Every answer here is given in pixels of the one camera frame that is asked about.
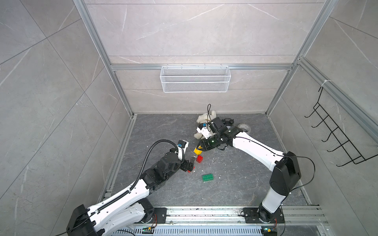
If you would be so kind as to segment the red square lego brick top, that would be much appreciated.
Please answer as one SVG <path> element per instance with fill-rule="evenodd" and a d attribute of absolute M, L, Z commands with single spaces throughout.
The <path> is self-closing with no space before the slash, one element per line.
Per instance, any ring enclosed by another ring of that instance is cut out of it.
<path fill-rule="evenodd" d="M 203 161 L 203 157 L 201 155 L 198 155 L 197 158 L 196 158 L 196 161 L 198 163 L 201 163 Z"/>

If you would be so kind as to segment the yellow square lego brick bottom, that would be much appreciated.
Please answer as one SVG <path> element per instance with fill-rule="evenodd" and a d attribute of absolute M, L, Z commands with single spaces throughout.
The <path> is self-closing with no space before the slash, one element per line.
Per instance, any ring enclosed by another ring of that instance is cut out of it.
<path fill-rule="evenodd" d="M 194 153 L 196 155 L 201 155 L 202 154 L 202 148 L 201 147 L 196 147 L 195 150 L 194 150 Z"/>

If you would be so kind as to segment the dark green long lego brick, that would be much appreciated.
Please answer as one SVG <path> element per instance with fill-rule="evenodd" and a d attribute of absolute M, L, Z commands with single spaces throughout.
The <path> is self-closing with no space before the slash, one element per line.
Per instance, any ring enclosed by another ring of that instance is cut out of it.
<path fill-rule="evenodd" d="M 205 183 L 205 182 L 209 182 L 209 181 L 213 181 L 214 180 L 214 176 L 213 174 L 205 174 L 205 175 L 202 175 L 202 181 Z"/>

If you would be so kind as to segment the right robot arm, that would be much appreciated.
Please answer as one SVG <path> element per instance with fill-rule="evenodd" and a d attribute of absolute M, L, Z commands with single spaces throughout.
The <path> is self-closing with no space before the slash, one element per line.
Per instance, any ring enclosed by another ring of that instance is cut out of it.
<path fill-rule="evenodd" d="M 282 202 L 301 179 L 297 156 L 292 152 L 275 150 L 236 126 L 224 126 L 220 131 L 209 131 L 206 127 L 198 127 L 196 130 L 203 136 L 197 150 L 208 151 L 227 144 L 250 155 L 272 172 L 270 188 L 258 208 L 260 221 L 271 222 Z"/>

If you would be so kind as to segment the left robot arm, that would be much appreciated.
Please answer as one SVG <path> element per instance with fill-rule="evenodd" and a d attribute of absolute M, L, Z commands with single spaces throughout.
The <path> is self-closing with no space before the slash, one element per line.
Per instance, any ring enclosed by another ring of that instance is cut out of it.
<path fill-rule="evenodd" d="M 148 223 L 154 207 L 147 197 L 163 187 L 177 171 L 191 172 L 196 157 L 185 159 L 175 152 L 166 153 L 145 170 L 137 183 L 90 207 L 78 206 L 72 213 L 66 232 L 69 236 L 109 236 L 134 223 Z"/>

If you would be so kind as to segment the black alarm clock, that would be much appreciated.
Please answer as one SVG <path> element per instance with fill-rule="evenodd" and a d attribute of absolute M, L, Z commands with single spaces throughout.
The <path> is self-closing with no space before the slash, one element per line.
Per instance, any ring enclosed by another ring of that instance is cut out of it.
<path fill-rule="evenodd" d="M 222 119 L 222 122 L 226 126 L 233 126 L 234 125 L 234 119 L 226 118 L 226 119 Z"/>

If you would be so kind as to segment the clear tape roll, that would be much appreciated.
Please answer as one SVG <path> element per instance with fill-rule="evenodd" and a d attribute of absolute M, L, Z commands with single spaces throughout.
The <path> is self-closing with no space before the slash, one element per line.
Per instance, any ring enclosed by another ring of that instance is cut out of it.
<path fill-rule="evenodd" d="M 247 124 L 239 124 L 238 128 L 242 129 L 243 132 L 248 133 L 248 134 L 250 134 L 250 132 L 252 130 L 251 127 L 249 125 L 247 125 Z"/>

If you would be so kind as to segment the white plush dog toy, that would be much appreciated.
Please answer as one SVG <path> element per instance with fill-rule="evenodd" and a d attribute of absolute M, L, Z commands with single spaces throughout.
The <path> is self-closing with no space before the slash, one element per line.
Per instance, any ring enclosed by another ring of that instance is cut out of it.
<path fill-rule="evenodd" d="M 214 132 L 210 128 L 210 122 L 216 117 L 217 113 L 215 110 L 200 115 L 196 121 L 198 123 L 198 126 L 196 128 L 196 134 L 194 134 L 194 137 L 200 140 L 203 138 L 208 139 L 209 137 L 214 136 Z"/>

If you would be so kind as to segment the aluminium mounting rail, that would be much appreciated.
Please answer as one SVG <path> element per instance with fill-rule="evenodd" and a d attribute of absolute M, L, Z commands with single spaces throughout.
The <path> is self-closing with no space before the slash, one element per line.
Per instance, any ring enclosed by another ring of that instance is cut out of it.
<path fill-rule="evenodd" d="M 165 224 L 265 224 L 246 223 L 241 215 L 245 207 L 256 206 L 166 206 L 167 218 Z M 279 208 L 283 211 L 285 223 L 275 224 L 295 226 L 328 224 L 319 206 L 283 206 Z"/>

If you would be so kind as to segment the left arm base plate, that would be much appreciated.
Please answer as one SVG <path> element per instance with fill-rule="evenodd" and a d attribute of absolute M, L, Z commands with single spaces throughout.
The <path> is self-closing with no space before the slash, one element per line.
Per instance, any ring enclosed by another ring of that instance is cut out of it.
<path fill-rule="evenodd" d="M 165 224 L 167 218 L 167 208 L 166 207 L 156 207 L 154 211 L 149 211 L 134 224 Z"/>

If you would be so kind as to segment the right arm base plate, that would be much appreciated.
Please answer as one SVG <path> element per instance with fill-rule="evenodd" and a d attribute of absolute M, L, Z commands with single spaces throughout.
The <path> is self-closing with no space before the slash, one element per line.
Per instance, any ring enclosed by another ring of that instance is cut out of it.
<path fill-rule="evenodd" d="M 285 223 L 283 211 L 278 208 L 274 213 L 270 213 L 258 207 L 245 207 L 241 212 L 246 223 Z"/>

